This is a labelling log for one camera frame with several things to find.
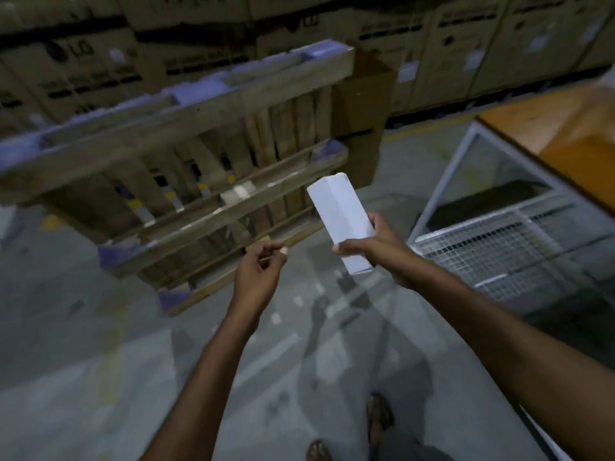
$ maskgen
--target stacked cardboard box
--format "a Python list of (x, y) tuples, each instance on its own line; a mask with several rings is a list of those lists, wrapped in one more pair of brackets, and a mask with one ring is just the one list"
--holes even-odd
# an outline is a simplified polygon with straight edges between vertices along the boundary
[(250, 16), (254, 20), (291, 14), (335, 0), (248, 0)]
[(358, 39), (355, 11), (335, 3), (256, 22), (258, 58), (333, 38), (350, 45)]
[(615, 62), (615, 14), (611, 14), (602, 30), (599, 31), (594, 41), (589, 45), (585, 55), (576, 67), (576, 70), (607, 66)]
[(0, 35), (121, 14), (117, 0), (2, 0)]
[(414, 79), (427, 42), (433, 12), (413, 6), (408, 13), (358, 12), (359, 45), (375, 53), (388, 67), (398, 71), (390, 112), (410, 108)]
[[(600, 33), (613, 12), (615, 0), (567, 0), (564, 17), (558, 25), (553, 38), (554, 51), (551, 58), (552, 69), (550, 76), (565, 74), (573, 70), (588, 46)], [(615, 39), (615, 30), (612, 31), (611, 42)], [(602, 65), (612, 64), (615, 61), (615, 47), (610, 61)]]
[(471, 95), (569, 72), (615, 0), (512, 0)]
[(137, 32), (136, 37), (160, 88), (256, 59), (253, 34), (243, 24), (183, 24)]
[(389, 113), (615, 61), (615, 0), (3, 0), (13, 95), (65, 120), (334, 38), (397, 72)]
[(119, 4), (137, 31), (250, 20), (248, 0), (119, 0)]
[(349, 150), (340, 171), (356, 189), (370, 185), (378, 167), (396, 76), (373, 53), (358, 48), (352, 76), (333, 87), (332, 135)]
[(414, 80), (410, 109), (465, 98), (508, 0), (457, 0), (434, 15)]
[(43, 128), (51, 122), (30, 92), (0, 64), (0, 138)]
[(127, 28), (16, 46), (0, 60), (59, 122), (159, 89)]

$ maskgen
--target white box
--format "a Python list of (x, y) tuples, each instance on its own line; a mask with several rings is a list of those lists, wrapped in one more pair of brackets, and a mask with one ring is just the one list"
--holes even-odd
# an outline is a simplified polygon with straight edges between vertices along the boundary
[[(345, 173), (320, 178), (307, 187), (307, 193), (335, 244), (374, 235), (372, 223)], [(347, 255), (342, 261), (351, 275), (372, 270), (362, 255)]]

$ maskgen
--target person's leg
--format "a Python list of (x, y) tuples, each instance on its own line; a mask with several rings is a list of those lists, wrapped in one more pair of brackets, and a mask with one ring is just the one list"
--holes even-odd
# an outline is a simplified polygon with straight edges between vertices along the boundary
[(367, 440), (370, 444), (370, 461), (378, 461), (384, 432), (395, 425), (395, 417), (383, 395), (373, 392), (367, 402)]
[(333, 461), (333, 459), (322, 440), (314, 440), (307, 447), (306, 461)]
[[(383, 395), (373, 392), (367, 401), (367, 441), (370, 444), (369, 461), (378, 461), (379, 448), (384, 443), (384, 432), (393, 425), (395, 425), (395, 418), (389, 403)], [(333, 459), (322, 440), (314, 440), (307, 448), (306, 461), (333, 461)]]

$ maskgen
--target yellow floor marking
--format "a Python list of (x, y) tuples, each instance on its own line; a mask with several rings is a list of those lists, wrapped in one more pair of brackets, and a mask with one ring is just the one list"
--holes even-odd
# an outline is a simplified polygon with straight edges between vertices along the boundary
[(57, 230), (59, 227), (65, 224), (66, 222), (62, 218), (59, 218), (55, 215), (47, 215), (39, 226), (39, 231)]
[(401, 139), (401, 138), (405, 138), (408, 136), (412, 136), (414, 134), (419, 134), (419, 133), (427, 133), (429, 131), (433, 131), (435, 129), (438, 128), (442, 128), (442, 126), (448, 126), (448, 125), (452, 125), (452, 124), (457, 124), (457, 123), (461, 123), (464, 121), (470, 121), (473, 119), (474, 116), (476, 116), (476, 113), (465, 113), (463, 115), (454, 117), (454, 118), (443, 118), (442, 120), (438, 120), (435, 123), (431, 123), (431, 124), (419, 124), (416, 126), (413, 126), (409, 129), (400, 129), (399, 131), (393, 133), (393, 134), (389, 134), (385, 137), (382, 138), (383, 142), (390, 142), (390, 141), (395, 141), (397, 139)]

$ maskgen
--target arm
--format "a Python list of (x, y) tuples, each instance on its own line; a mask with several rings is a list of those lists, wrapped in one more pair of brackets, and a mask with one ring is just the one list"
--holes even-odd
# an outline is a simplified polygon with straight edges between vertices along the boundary
[(528, 325), (408, 248), (378, 214), (373, 238), (335, 253), (363, 254), (421, 294), (453, 326), (497, 384), (568, 454), (615, 458), (615, 372)]
[[(287, 252), (281, 243), (261, 242), (243, 257), (235, 273), (233, 299), (226, 317), (142, 461), (211, 459), (239, 358), (273, 297)], [(264, 265), (259, 261), (271, 255)]]

